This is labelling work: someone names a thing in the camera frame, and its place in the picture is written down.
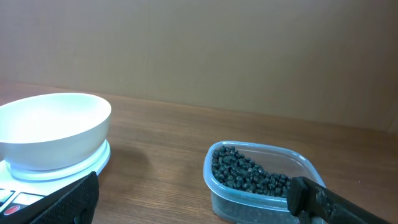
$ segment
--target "table surface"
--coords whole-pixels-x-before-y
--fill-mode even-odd
[[[0,105],[71,92],[0,81]],[[203,180],[208,148],[222,140],[294,150],[326,186],[398,223],[397,136],[294,119],[96,94],[112,105],[111,158],[99,175],[93,223],[225,223]]]

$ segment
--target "beige wall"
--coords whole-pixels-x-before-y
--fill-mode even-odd
[[[398,131],[396,2],[0,0],[0,78]]]

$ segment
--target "plastic container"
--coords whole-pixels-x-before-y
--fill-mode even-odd
[[[286,198],[253,194],[225,187],[211,173],[213,152],[220,146],[234,146],[268,172],[289,177],[304,176],[325,186],[314,166],[302,155],[281,147],[250,142],[222,141],[212,145],[205,158],[203,176],[211,190],[213,211],[221,218],[235,223],[298,224],[287,210]]]

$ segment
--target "bowl rim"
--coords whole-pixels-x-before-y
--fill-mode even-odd
[[[104,98],[102,98],[100,96],[92,95],[92,94],[89,94],[89,93],[74,93],[74,92],[70,92],[70,93],[49,93],[49,94],[42,94],[42,95],[37,95],[37,96],[30,96],[30,97],[27,97],[27,98],[23,98],[23,99],[12,101],[10,103],[6,103],[5,105],[0,106],[0,110],[2,110],[3,108],[6,108],[8,106],[12,106],[14,104],[17,104],[17,103],[21,103],[23,101],[34,100],[36,98],[49,97],[49,96],[54,96],[54,95],[78,95],[78,96],[88,96],[90,98],[96,98],[97,100],[101,101],[101,104],[104,104],[104,107],[106,108],[106,111],[102,111],[101,112],[101,114],[104,114],[104,116],[103,116],[103,118],[101,118],[100,122],[98,122],[96,125],[89,126],[89,127],[85,128],[84,130],[82,130],[82,131],[80,131],[78,133],[75,133],[75,134],[65,135],[65,136],[62,136],[60,138],[48,139],[46,141],[29,141],[29,142],[10,141],[10,140],[4,139],[4,138],[2,138],[0,136],[0,143],[5,143],[5,144],[35,144],[35,143],[51,142],[51,141],[57,141],[57,140],[61,140],[61,139],[70,138],[72,136],[79,135],[81,133],[84,133],[86,131],[89,131],[89,130],[99,126],[100,124],[102,124],[104,121],[106,121],[109,118],[109,116],[111,115],[111,112],[112,112],[111,104],[107,100],[105,100]]]

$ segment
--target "black beans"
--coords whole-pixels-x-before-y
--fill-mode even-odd
[[[286,197],[289,192],[290,178],[264,170],[233,146],[215,150],[211,161],[214,178],[226,187],[276,197]]]

